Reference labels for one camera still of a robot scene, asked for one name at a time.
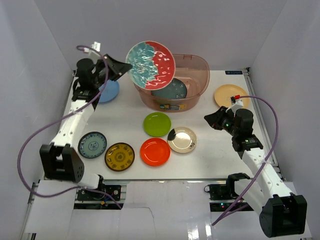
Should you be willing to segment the red plate with teal flower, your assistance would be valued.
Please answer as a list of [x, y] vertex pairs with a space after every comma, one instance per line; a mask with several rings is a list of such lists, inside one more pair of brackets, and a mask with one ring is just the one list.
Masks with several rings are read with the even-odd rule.
[[132, 66], [128, 75], [135, 86], [149, 91], [168, 86], [176, 72], [172, 52], [156, 41], [142, 41], [134, 45], [125, 62]]

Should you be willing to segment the dark blue ceramic plate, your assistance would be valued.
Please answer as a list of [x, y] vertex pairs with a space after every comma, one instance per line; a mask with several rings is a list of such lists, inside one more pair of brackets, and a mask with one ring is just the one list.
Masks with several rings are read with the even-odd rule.
[[178, 100], [186, 98], [187, 92], [186, 85], [181, 80], [173, 78], [166, 87], [152, 90], [151, 95], [158, 98]]

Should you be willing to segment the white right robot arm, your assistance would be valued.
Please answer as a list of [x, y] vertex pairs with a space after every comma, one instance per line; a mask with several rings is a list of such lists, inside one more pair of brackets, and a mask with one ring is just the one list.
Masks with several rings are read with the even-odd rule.
[[296, 195], [266, 162], [265, 151], [253, 133], [253, 113], [244, 108], [232, 111], [222, 106], [204, 116], [215, 130], [232, 136], [232, 147], [254, 175], [233, 173], [226, 180], [226, 195], [244, 199], [257, 213], [259, 224], [268, 238], [300, 235], [305, 231], [307, 201]]

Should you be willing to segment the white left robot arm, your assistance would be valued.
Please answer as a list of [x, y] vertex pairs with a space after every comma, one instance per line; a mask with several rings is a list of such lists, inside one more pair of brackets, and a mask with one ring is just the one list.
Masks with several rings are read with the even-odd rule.
[[39, 154], [46, 178], [73, 182], [77, 186], [87, 188], [90, 196], [99, 200], [105, 196], [106, 187], [100, 184], [100, 175], [85, 169], [77, 152], [78, 143], [98, 105], [99, 89], [106, 83], [117, 81], [132, 68], [132, 65], [106, 54], [103, 59], [97, 61], [83, 58], [77, 62], [76, 67], [68, 115], [53, 140], [40, 147]]

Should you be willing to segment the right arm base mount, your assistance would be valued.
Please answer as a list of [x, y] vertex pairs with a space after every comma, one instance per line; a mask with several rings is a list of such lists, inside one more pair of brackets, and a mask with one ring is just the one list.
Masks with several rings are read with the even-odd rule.
[[203, 188], [209, 195], [209, 207], [211, 213], [222, 213], [237, 198], [231, 196], [226, 184], [208, 184]]

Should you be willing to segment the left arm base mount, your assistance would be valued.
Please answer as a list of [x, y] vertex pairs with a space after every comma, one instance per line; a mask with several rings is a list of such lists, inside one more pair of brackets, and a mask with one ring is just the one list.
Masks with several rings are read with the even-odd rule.
[[76, 210], [120, 210], [124, 205], [122, 186], [118, 184], [104, 185], [99, 190], [80, 189], [74, 202]]

